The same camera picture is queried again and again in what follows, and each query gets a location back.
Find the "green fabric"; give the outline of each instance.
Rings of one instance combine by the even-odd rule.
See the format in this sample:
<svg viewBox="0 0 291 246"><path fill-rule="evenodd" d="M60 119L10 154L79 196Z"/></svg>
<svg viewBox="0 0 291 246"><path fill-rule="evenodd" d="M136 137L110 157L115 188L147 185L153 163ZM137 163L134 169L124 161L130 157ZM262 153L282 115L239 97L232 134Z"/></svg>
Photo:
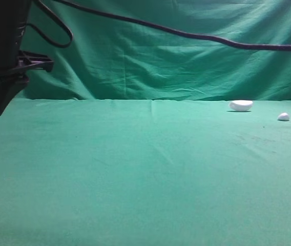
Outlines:
<svg viewBox="0 0 291 246"><path fill-rule="evenodd" d="M74 32L58 49L28 29L23 48L55 60L33 71L20 97L48 99L291 99L291 53L245 51L186 39L45 1ZM291 44L289 0L78 0L105 12L237 42ZM33 8L30 22L54 40L67 37Z"/></svg>
<svg viewBox="0 0 291 246"><path fill-rule="evenodd" d="M0 246L291 245L291 101L16 99Z"/></svg>

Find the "black cable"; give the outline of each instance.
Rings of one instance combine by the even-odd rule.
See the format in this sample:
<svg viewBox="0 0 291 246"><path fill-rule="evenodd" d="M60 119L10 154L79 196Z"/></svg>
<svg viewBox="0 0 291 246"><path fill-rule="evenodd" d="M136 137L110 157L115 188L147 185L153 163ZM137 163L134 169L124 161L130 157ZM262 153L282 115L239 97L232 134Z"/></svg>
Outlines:
<svg viewBox="0 0 291 246"><path fill-rule="evenodd" d="M71 42L73 41L73 33L72 31L65 25L65 23L62 22L62 20L51 10L49 9L44 3L41 2L41 0L33 0L35 5L39 7L41 10L44 11L44 13L50 17L54 22L56 22L57 25L59 25L69 36L69 42L67 44L59 44L51 39L49 39L36 25L28 23L27 26L30 26L33 28L42 38L45 39L48 43L52 44L53 46L59 47L59 48L66 48L70 46Z"/></svg>
<svg viewBox="0 0 291 246"><path fill-rule="evenodd" d="M72 3L72 2L66 1L66 0L53 0L53 1L65 4L67 6L73 7L75 9L78 9L78 10L81 10L81 11L85 11L87 13L92 13L92 14L95 14L95 15L103 16L103 17L108 17L108 18L112 18L112 19L122 20L122 21L125 21L125 22L139 24L139 25L142 25L142 26L146 26L146 27L162 30L162 31L165 31L165 32L168 32L168 33L171 33L171 34L175 34L175 35L178 35L178 36L186 37L186 38L214 41L214 42L221 43L221 44L224 44L224 45L228 45L228 46L231 46L231 47L234 47L234 48L237 48L237 49L291 51L291 45L243 44L243 43L238 43L238 42L235 42L235 41L232 41L232 40L228 40L228 39L225 39L225 38L222 38L222 37L217 37L217 36L213 36L213 35L187 33L187 32L175 30L175 29L172 29L172 28L169 28L169 27L164 27L164 26L161 26L161 25L145 22L145 21L138 20L138 19L133 19L133 18L124 17L124 16L120 16L120 15L115 15L115 14L110 14L110 13L104 13L104 12L101 12L101 11L98 11L98 10L94 10L94 9L91 9L91 8L87 8L87 7L81 6L81 5L76 4L76 3ZM50 9L48 9L42 2L40 2L40 0L34 0L34 2L36 4L38 4L38 5L40 5L39 6L40 8L42 8L42 9L46 8L45 10L47 11L47 14L50 17L51 17L51 15L53 15L53 17L51 17L52 19L54 19L54 18L59 19Z"/></svg>

